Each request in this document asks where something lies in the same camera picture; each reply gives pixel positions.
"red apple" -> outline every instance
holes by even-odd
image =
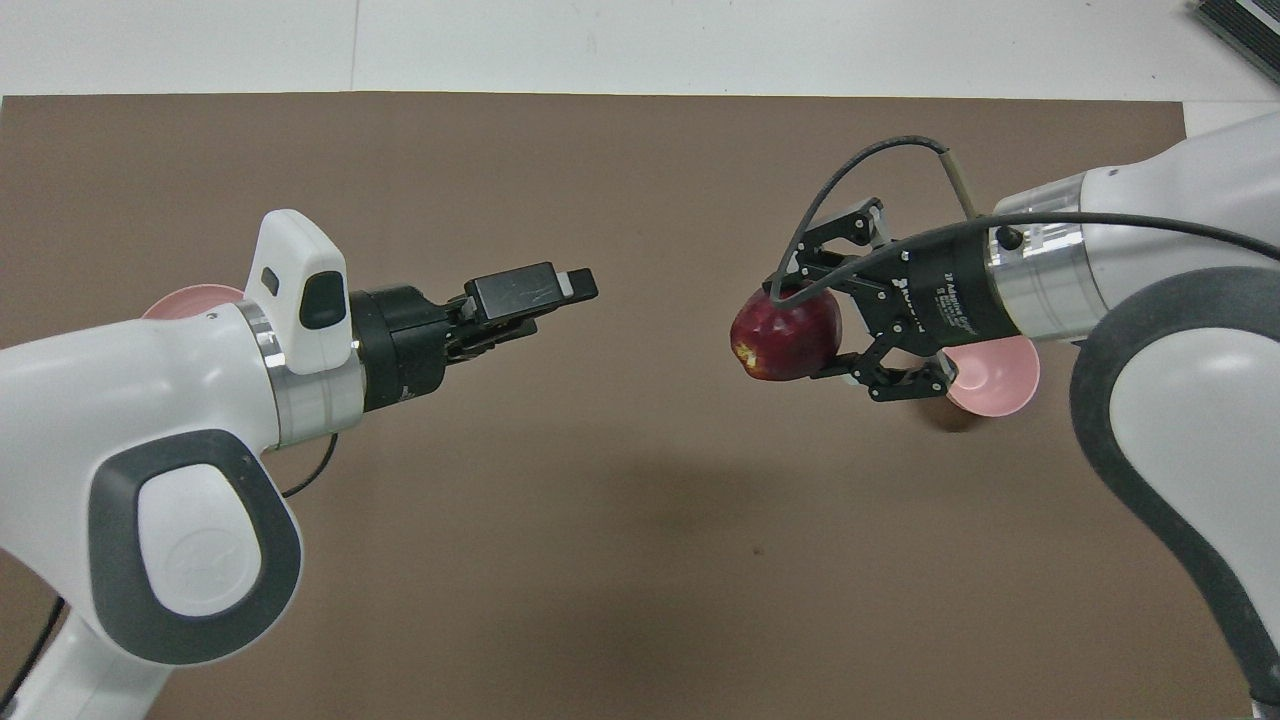
[[[782,291],[790,297],[796,288]],[[829,291],[795,307],[778,309],[758,290],[733,318],[728,342],[748,375],[795,380],[827,366],[840,351],[840,305]]]

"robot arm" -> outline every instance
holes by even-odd
[[[590,270],[549,263],[444,305],[348,292],[338,249],[276,210],[243,300],[0,351],[0,547],[72,607],[13,717],[141,717],[172,667],[251,644],[303,560],[262,452],[428,395],[447,365],[595,295]]]
[[[882,211],[873,199],[809,225],[792,272],[772,281],[847,293],[874,337],[814,377],[849,374],[873,400],[927,397],[955,378],[943,347],[1080,345],[1084,454],[1196,580],[1256,714],[1280,717],[1280,114],[902,241],[884,240]],[[824,250],[835,237],[872,250]],[[893,347],[924,364],[883,368]]]

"apple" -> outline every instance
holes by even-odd
[[[785,288],[782,297],[799,288]],[[840,350],[840,305],[831,291],[795,307],[780,309],[758,290],[733,318],[730,347],[748,375],[758,380],[795,380],[827,366]]]

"screw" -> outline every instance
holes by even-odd
[[[1001,225],[1000,228],[996,228],[996,242],[1005,250],[1012,252],[1023,246],[1023,233],[1009,225]]]

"black cable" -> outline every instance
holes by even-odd
[[[902,135],[899,137],[890,137],[887,140],[874,142],[859,150],[856,155],[846,160],[845,164],[841,165],[840,169],[836,170],[836,173],[831,176],[831,178],[828,178],[827,182],[818,190],[818,195],[814,196],[813,202],[809,204],[809,209],[805,210],[804,217],[800,218],[800,224],[796,227],[796,232],[791,236],[791,242],[787,243],[787,250],[786,252],[782,254],[782,260],[778,261],[778,270],[773,275],[774,279],[781,279],[787,273],[787,264],[791,263],[792,255],[795,255],[796,249],[804,240],[804,233],[805,231],[809,229],[809,223],[813,222],[813,217],[818,214],[818,208],[822,206],[822,204],[827,200],[827,196],[831,195],[831,191],[835,190],[836,184],[838,184],[840,181],[844,179],[845,176],[847,176],[850,170],[856,168],[863,160],[870,158],[877,152],[888,150],[890,147],[900,147],[904,145],[916,145],[920,147],[928,147],[929,150],[933,150],[938,155],[946,155],[948,152],[945,145],[942,145],[937,140],[933,140],[932,137],[924,137],[922,135]],[[951,169],[948,168],[947,168],[947,177],[952,179],[952,184],[957,182],[957,176],[952,176]],[[966,193],[959,186],[956,186],[956,197],[960,199],[966,197]],[[964,200],[961,200],[961,205],[963,206],[965,205]],[[781,282],[772,283],[772,287],[769,288],[769,300],[772,300],[774,305],[782,307],[790,307],[791,302],[787,302],[786,305],[782,305],[780,302],[781,292],[782,292],[782,283]]]
[[[814,295],[822,292],[823,290],[832,287],[850,275],[858,274],[860,270],[865,269],[868,265],[878,261],[881,252],[910,252],[913,250],[922,250],[929,247],[938,242],[950,242],[955,237],[965,233],[972,233],[983,229],[998,228],[1002,225],[1036,225],[1036,224],[1053,224],[1053,223],[1073,223],[1073,224],[1094,224],[1094,225],[1126,225],[1137,228],[1153,228],[1170,232],[1180,232],[1185,234],[1194,234],[1198,237],[1206,237],[1210,240],[1216,240],[1219,242],[1225,242],[1228,245],[1234,245],[1248,250],[1251,252],[1257,252],[1258,255],[1265,255],[1272,260],[1280,261],[1280,247],[1276,247],[1268,242],[1263,242],[1256,237],[1249,237],[1234,231],[1217,228],[1213,225],[1204,225],[1199,223],[1192,223],[1188,220],[1178,220],[1174,218],[1158,218],[1152,215],[1130,215],[1125,213],[1010,213],[1005,215],[986,215],[982,218],[974,218],[970,220],[964,220],[961,223],[954,223],[950,225],[943,225],[941,228],[934,228],[924,231],[922,233],[914,234],[905,240],[890,243],[881,247],[877,251],[869,252],[860,258],[852,258],[835,270],[824,275],[822,279],[815,281],[800,292],[781,300],[774,301],[778,307],[791,307],[809,300]]]
[[[8,710],[9,703],[13,702],[14,696],[18,694],[18,688],[27,682],[27,675],[31,674],[31,669],[36,666],[36,661],[40,660],[40,652],[45,650],[45,643],[49,642],[49,635],[54,634],[54,625],[58,624],[58,618],[63,614],[63,607],[67,606],[67,601],[58,597],[54,601],[52,610],[49,611],[49,619],[45,620],[45,629],[40,632],[40,637],[36,638],[36,644],[32,646],[31,652],[27,653],[27,660],[18,669],[18,674],[14,675],[13,682],[9,683],[9,688],[4,692],[4,697],[0,698],[0,716],[6,717],[5,710]]]
[[[324,451],[324,457],[320,459],[320,464],[316,465],[316,469],[312,470],[310,475],[307,475],[307,479],[282,492],[280,497],[292,497],[302,492],[302,489],[310,486],[312,480],[319,478],[320,473],[324,473],[324,469],[329,465],[329,460],[333,457],[334,447],[338,447],[338,433],[333,433],[332,436],[329,436],[329,448]]]

